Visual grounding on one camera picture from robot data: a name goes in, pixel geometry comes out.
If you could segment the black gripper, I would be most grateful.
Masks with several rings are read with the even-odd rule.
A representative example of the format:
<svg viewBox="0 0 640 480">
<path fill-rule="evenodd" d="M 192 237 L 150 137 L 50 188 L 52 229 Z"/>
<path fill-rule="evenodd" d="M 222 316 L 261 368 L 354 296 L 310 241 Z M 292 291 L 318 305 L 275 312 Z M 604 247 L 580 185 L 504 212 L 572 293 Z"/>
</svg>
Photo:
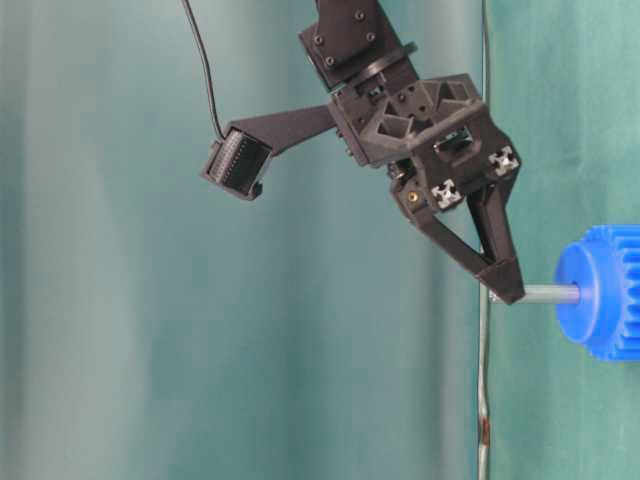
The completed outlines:
<svg viewBox="0 0 640 480">
<path fill-rule="evenodd" d="M 329 111 L 361 166 L 388 167 L 390 192 L 406 218 L 506 304 L 525 295 L 506 214 L 521 167 L 509 137 L 493 122 L 471 78 L 346 86 Z M 435 216 L 464 198 L 483 251 Z"/>
</svg>

